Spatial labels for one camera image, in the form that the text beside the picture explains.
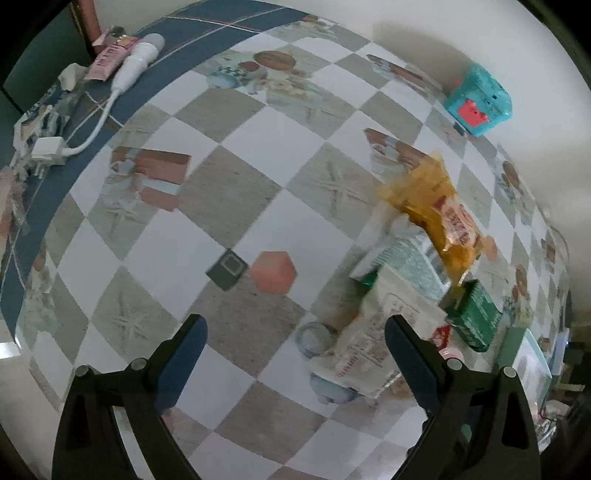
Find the pink tube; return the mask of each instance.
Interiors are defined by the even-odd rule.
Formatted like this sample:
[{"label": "pink tube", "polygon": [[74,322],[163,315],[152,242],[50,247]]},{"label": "pink tube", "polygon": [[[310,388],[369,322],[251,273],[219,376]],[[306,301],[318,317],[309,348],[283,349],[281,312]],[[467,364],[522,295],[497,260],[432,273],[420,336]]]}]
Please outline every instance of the pink tube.
[{"label": "pink tube", "polygon": [[111,74],[117,69],[127,55],[131,52],[137,42],[136,37],[121,37],[117,42],[105,48],[95,58],[90,66],[88,73],[84,77],[85,80],[102,80],[108,79]]}]

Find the teal toy box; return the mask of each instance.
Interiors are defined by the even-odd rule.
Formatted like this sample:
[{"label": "teal toy box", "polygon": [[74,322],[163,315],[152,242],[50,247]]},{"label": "teal toy box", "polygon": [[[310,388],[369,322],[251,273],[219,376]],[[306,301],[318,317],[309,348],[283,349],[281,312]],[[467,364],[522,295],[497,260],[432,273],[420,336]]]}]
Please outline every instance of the teal toy box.
[{"label": "teal toy box", "polygon": [[541,408],[552,383],[552,374],[534,335],[527,328],[507,330],[496,358],[496,370],[503,367],[516,370],[530,407],[535,402],[536,410]]},{"label": "teal toy box", "polygon": [[444,106],[475,137],[513,115],[509,94],[477,63],[470,66],[464,81],[447,98]]}]

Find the starfish pattern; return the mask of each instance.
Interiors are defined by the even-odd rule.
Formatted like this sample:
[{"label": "starfish pattern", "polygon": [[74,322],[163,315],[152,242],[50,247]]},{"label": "starfish pattern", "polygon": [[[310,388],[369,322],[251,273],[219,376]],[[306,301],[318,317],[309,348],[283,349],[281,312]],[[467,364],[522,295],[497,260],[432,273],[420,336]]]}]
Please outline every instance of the starfish pattern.
[{"label": "starfish pattern", "polygon": [[147,314],[142,313],[139,310],[132,311],[123,291],[119,292],[118,304],[119,315],[110,315],[109,318],[114,320],[120,327],[123,327],[123,351],[127,353],[133,337],[151,340],[151,335],[148,329],[141,324],[142,320],[147,317]]},{"label": "starfish pattern", "polygon": [[119,226],[125,222],[125,220],[130,219],[135,220],[136,222],[142,221],[142,219],[138,217],[138,214],[135,211],[136,205],[137,200],[133,200],[131,202],[118,201],[117,205],[106,209],[107,213],[113,215],[113,224],[111,225],[111,229],[109,231],[109,236],[111,238],[113,237],[115,231],[119,228]]},{"label": "starfish pattern", "polygon": [[332,160],[326,162],[326,168],[329,172],[330,180],[313,180],[314,185],[329,190],[332,194],[330,199],[330,213],[334,218],[339,217],[339,212],[344,208],[349,199],[358,200],[359,202],[369,203],[359,193],[349,187]]}]

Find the toy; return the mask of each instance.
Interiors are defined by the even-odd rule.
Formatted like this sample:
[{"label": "toy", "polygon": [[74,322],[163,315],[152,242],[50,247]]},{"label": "toy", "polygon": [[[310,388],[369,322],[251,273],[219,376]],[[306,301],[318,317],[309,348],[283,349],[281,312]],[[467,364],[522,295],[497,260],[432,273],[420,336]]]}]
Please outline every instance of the toy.
[{"label": "toy", "polygon": [[249,273],[259,290],[280,294],[289,292],[297,275],[287,252],[262,252]]},{"label": "toy", "polygon": [[481,65],[471,65],[462,84],[444,104],[450,114],[475,137],[513,115],[511,97]]}]

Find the screw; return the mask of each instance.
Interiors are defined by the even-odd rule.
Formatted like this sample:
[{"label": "screw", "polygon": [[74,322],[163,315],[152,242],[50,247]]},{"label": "screw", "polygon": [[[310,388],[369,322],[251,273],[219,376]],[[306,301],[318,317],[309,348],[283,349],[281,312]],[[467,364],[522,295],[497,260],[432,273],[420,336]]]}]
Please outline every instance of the screw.
[{"label": "screw", "polygon": [[461,370],[463,363],[460,360],[458,360],[457,358],[450,358],[447,361],[447,366],[449,368],[451,368],[452,370]]},{"label": "screw", "polygon": [[147,363],[148,361],[145,358],[136,358],[129,365],[132,370],[142,370]]},{"label": "screw", "polygon": [[513,367],[505,367],[503,369],[503,373],[509,378],[513,378],[514,376],[517,375],[517,372],[515,371],[515,369]]},{"label": "screw", "polygon": [[81,365],[78,368],[76,368],[75,375],[77,377],[84,377],[89,371],[90,371],[90,368],[88,368],[88,365]]}]

